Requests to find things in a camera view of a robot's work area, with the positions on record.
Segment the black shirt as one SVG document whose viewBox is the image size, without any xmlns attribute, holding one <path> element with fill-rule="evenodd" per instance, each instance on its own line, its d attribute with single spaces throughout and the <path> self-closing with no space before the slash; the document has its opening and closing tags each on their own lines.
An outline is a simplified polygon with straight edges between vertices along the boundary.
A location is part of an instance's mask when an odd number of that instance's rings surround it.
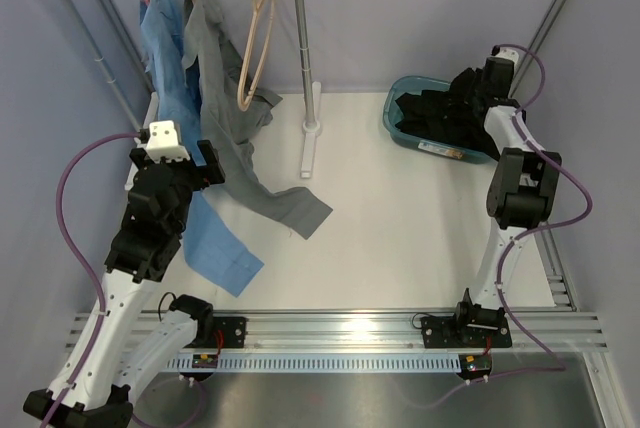
<svg viewBox="0 0 640 428">
<path fill-rule="evenodd" d="M 404 118 L 396 127 L 409 135 L 483 152 L 498 160 L 495 142 L 465 102 L 475 70 L 463 70 L 445 92 L 427 89 L 420 96 L 403 94 L 397 104 Z"/>
</svg>

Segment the beige plastic hanger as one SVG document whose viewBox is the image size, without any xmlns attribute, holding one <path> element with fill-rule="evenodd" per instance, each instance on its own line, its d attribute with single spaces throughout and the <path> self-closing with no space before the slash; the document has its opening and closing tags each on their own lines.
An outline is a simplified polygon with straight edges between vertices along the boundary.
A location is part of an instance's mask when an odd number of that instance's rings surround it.
<svg viewBox="0 0 640 428">
<path fill-rule="evenodd" d="M 236 94 L 236 103 L 242 112 L 246 112 L 249 109 L 253 98 L 256 95 L 257 89 L 259 88 L 269 53 L 275 15 L 275 0 L 250 0 L 250 2 L 252 16 Z M 253 74 L 250 74 L 250 64 L 253 58 L 256 42 L 258 41 L 258 33 L 260 30 L 260 23 L 262 21 L 266 23 L 264 41 L 255 70 Z"/>
</svg>

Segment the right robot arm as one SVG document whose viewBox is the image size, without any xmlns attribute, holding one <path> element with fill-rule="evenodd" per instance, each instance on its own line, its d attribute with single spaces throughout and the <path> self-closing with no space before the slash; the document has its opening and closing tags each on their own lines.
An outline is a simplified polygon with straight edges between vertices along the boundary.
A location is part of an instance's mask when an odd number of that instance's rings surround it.
<svg viewBox="0 0 640 428">
<path fill-rule="evenodd" d="M 474 82 L 470 103 L 499 158 L 486 210 L 490 234 L 474 284 L 456 306 L 452 331 L 468 347 L 509 347 L 506 290 L 519 261 L 524 233 L 549 218 L 561 157 L 537 143 L 524 126 L 524 110 L 509 97 L 519 55 L 496 48 Z"/>
</svg>

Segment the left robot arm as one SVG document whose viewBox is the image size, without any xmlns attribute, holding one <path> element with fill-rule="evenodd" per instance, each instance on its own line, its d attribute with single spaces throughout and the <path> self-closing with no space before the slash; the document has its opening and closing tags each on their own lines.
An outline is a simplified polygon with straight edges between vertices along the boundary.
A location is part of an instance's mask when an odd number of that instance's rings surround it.
<svg viewBox="0 0 640 428">
<path fill-rule="evenodd" d="M 197 147 L 201 165 L 179 143 L 167 154 L 152 144 L 131 150 L 134 185 L 105 273 L 92 281 L 94 308 L 63 369 L 48 387 L 30 392 L 23 405 L 41 426 L 127 426 L 138 399 L 169 360 L 215 336 L 212 305 L 181 295 L 151 334 L 130 354 L 124 352 L 139 314 L 181 246 L 194 193 L 224 181 L 210 142 L 200 140 Z"/>
</svg>

